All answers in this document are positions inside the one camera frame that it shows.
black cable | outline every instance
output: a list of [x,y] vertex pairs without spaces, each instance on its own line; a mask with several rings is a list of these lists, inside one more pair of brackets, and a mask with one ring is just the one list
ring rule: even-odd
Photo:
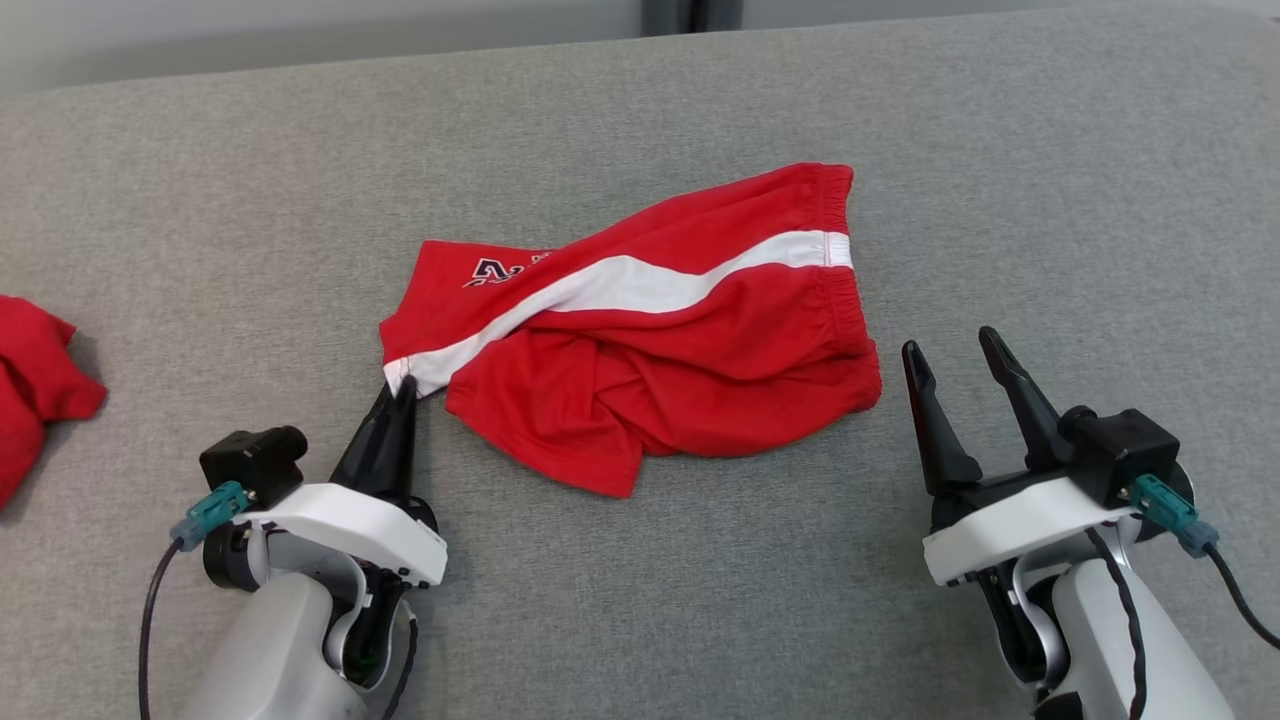
[[412,618],[408,621],[408,655],[404,657],[404,669],[401,670],[401,679],[396,682],[396,689],[392,691],[392,700],[387,703],[387,712],[383,712],[383,720],[390,720],[392,715],[396,714],[396,708],[399,707],[399,698],[404,694],[404,687],[408,685],[408,674],[413,669],[413,656],[417,655],[417,618]]
[[1147,651],[1142,644],[1138,609],[1133,603],[1129,583],[1124,579],[1124,573],[1120,571],[1120,564],[1116,562],[1111,548],[1107,547],[1096,529],[1089,528],[1084,530],[1084,534],[1089,537],[1089,542],[1097,548],[1102,561],[1107,564],[1107,573],[1111,574],[1111,580],[1120,591],[1120,606],[1129,616],[1129,642],[1133,643],[1133,701],[1129,703],[1129,720],[1138,720],[1142,717],[1142,711],[1147,708]]
[[169,546],[169,550],[164,551],[164,557],[160,559],[160,565],[156,566],[156,571],[151,575],[151,588],[147,591],[147,603],[142,609],[142,633],[138,638],[138,715],[142,720],[151,720],[151,696],[147,689],[147,655],[151,647],[151,615],[156,610],[156,593],[160,592],[160,580],[164,579],[165,570],[169,569],[169,562],[173,560],[174,555],[182,550],[182,538],[177,538]]
[[1235,575],[1231,574],[1231,569],[1226,566],[1226,560],[1222,560],[1221,553],[1217,552],[1217,546],[1213,543],[1204,546],[1204,553],[1210,556],[1213,565],[1217,565],[1217,571],[1222,575],[1222,582],[1226,583],[1226,591],[1231,593],[1231,600],[1235,601],[1235,606],[1240,609],[1240,615],[1244,616],[1244,621],[1253,628],[1253,632],[1258,634],[1262,639],[1267,642],[1271,647],[1280,650],[1280,638],[1275,635],[1271,630],[1258,620],[1258,616],[1249,610],[1249,603],[1244,602],[1244,593],[1240,592],[1240,584],[1235,582]]

